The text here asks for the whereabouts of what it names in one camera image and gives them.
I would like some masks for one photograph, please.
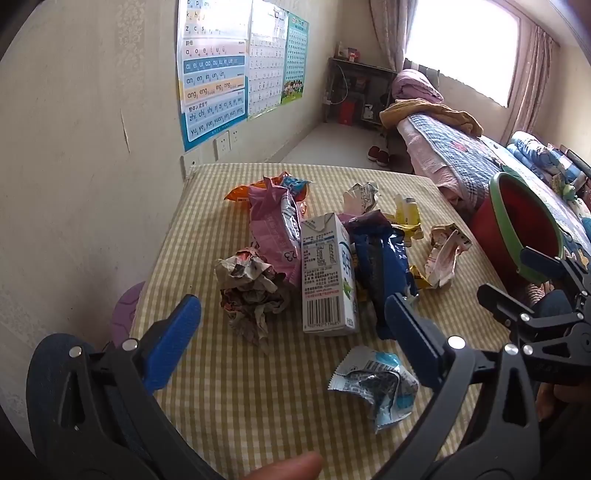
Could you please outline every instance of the red box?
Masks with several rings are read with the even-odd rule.
[[[353,125],[353,116],[355,114],[355,102],[345,100],[340,104],[339,123],[343,125]]]

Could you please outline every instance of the electrical outlet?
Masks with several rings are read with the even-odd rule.
[[[225,157],[230,151],[230,132],[226,130],[219,137],[213,141],[213,146],[216,150],[216,159],[220,160]]]
[[[230,129],[230,149],[233,150],[240,143],[241,135],[238,132],[238,127],[234,126]]]

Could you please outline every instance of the educational poster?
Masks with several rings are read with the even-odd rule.
[[[287,11],[264,0],[252,4],[248,69],[248,116],[281,104],[287,40]]]
[[[185,151],[246,118],[252,0],[179,0],[177,72]]]
[[[281,103],[297,100],[304,92],[309,26],[307,21],[289,14]]]

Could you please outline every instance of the crumpled newspaper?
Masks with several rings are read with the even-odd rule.
[[[356,183],[343,192],[343,212],[359,216],[370,211],[378,202],[378,184],[368,181],[361,185]]]
[[[214,270],[230,327],[268,353],[266,314],[282,312],[290,303],[285,274],[277,273],[255,248],[216,260]]]

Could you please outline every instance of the red bucket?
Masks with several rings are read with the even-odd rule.
[[[548,280],[521,263],[523,248],[564,256],[562,234],[548,207],[522,180],[508,173],[497,173],[491,179],[489,196],[472,218],[470,230],[508,290]]]

